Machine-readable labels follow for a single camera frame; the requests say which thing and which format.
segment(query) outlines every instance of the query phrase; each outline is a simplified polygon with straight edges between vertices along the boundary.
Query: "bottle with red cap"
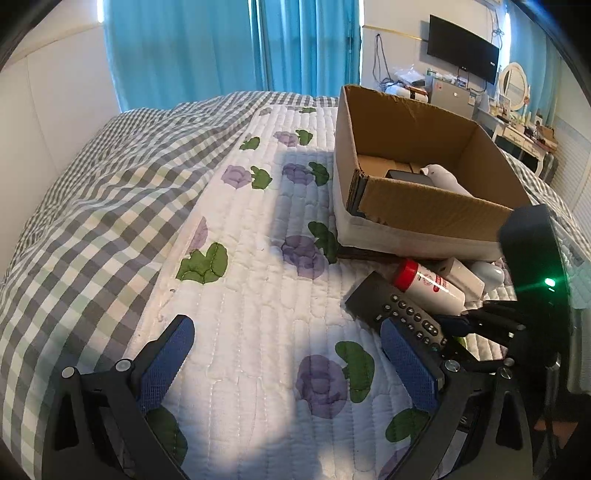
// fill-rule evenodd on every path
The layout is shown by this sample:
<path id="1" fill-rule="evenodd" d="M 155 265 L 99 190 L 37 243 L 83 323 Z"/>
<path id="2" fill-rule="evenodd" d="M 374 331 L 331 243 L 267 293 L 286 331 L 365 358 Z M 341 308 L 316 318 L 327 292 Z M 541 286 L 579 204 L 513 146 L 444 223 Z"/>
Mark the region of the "bottle with red cap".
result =
<path id="1" fill-rule="evenodd" d="M 402 260 L 392 283 L 427 313 L 459 315 L 465 309 L 462 290 L 410 258 Z"/>

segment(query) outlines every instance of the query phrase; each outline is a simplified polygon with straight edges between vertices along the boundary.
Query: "television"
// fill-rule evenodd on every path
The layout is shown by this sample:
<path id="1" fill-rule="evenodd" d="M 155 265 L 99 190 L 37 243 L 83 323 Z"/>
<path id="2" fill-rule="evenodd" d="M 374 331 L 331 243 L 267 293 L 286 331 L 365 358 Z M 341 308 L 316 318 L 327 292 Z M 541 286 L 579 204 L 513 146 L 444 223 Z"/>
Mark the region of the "television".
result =
<path id="1" fill-rule="evenodd" d="M 429 20 L 427 54 L 494 84 L 499 48 L 484 38 L 434 15 Z"/>

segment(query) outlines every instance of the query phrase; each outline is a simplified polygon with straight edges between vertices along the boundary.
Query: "white bird-shaped object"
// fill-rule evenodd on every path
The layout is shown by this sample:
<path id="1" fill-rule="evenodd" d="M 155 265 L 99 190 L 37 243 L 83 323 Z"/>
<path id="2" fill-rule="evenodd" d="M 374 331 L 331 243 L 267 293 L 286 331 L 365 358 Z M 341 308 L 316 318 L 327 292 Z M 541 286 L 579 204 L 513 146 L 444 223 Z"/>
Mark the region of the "white bird-shaped object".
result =
<path id="1" fill-rule="evenodd" d="M 421 172 L 431 179 L 434 187 L 459 193 L 460 195 L 473 196 L 457 182 L 452 172 L 446 170 L 441 165 L 427 165 L 421 168 Z"/>

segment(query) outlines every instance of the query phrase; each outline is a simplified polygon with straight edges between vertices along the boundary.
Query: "turquoise curtain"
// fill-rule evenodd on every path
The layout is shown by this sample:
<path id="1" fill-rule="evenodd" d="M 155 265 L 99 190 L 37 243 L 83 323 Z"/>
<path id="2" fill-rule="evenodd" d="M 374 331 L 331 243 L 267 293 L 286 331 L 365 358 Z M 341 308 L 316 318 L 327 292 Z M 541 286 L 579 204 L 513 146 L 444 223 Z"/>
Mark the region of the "turquoise curtain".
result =
<path id="1" fill-rule="evenodd" d="M 546 33 L 533 23 L 513 2 L 507 2 L 511 17 L 510 61 L 519 63 L 531 86 L 530 105 L 532 119 L 540 110 L 544 123 L 554 118 L 556 95 L 560 80 L 561 58 Z"/>
<path id="2" fill-rule="evenodd" d="M 248 0 L 105 0 L 122 111 L 257 90 Z"/>
<path id="3" fill-rule="evenodd" d="M 359 83 L 359 0 L 250 0 L 257 82 L 338 96 Z"/>

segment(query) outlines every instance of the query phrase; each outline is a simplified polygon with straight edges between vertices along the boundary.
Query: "white quilted bedspread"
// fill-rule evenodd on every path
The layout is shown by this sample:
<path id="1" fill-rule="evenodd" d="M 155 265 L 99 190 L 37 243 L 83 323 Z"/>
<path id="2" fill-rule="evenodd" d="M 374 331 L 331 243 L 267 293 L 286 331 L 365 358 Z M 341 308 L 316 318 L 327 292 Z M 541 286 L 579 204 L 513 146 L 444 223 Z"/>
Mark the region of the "white quilted bedspread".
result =
<path id="1" fill-rule="evenodd" d="M 333 258 L 336 112 L 277 105 L 254 116 L 179 232 L 128 347 L 133 358 L 177 314 L 195 323 L 164 400 L 193 479 L 374 480 L 410 444 L 393 418 L 411 400 L 379 337 L 343 308 L 371 271 L 392 267 Z M 513 299 L 512 287 L 493 298 Z M 467 344 L 501 356 L 475 335 Z M 343 371 L 346 359 L 365 365 L 363 378 Z"/>

